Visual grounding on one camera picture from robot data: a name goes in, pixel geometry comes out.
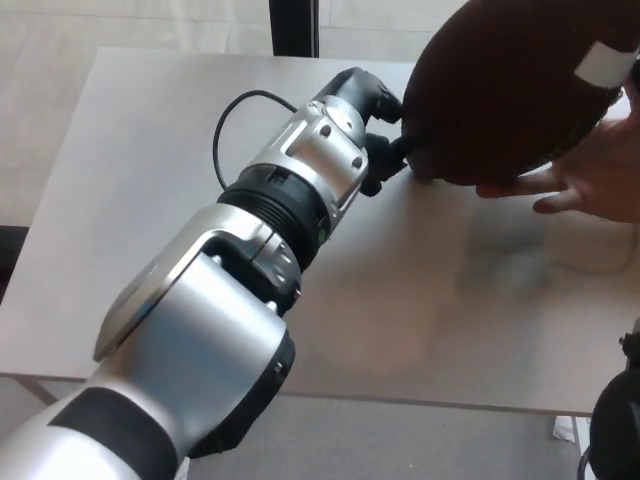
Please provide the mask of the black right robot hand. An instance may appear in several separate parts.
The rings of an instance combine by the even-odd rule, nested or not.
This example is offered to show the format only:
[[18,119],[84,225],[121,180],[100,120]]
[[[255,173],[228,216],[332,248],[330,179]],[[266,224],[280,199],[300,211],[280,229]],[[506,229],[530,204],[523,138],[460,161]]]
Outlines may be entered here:
[[629,71],[629,74],[620,89],[619,97],[625,97],[629,104],[629,108],[632,114],[639,113],[639,76],[640,76],[640,56],[636,54],[634,63]]

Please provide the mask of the bare person's hand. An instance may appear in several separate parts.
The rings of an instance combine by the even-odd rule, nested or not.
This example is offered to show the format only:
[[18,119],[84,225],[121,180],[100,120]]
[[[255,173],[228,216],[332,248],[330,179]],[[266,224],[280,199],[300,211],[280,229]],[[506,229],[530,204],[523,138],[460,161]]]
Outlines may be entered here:
[[605,121],[544,171],[507,186],[478,186],[485,199],[538,195],[538,214],[568,211],[620,223],[639,222],[639,117]]

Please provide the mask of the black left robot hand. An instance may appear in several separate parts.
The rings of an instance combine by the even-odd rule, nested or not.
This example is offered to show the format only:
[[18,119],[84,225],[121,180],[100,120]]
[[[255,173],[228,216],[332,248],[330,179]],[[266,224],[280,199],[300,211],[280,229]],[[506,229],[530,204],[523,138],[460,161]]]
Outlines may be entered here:
[[361,119],[362,127],[355,127],[355,144],[367,154],[367,173],[360,192],[376,196],[382,184],[405,168],[405,160],[415,143],[404,137],[393,141],[366,132],[371,117],[389,124],[398,122],[403,114],[401,101],[375,75],[359,67],[338,73],[319,94],[333,96],[348,103]]

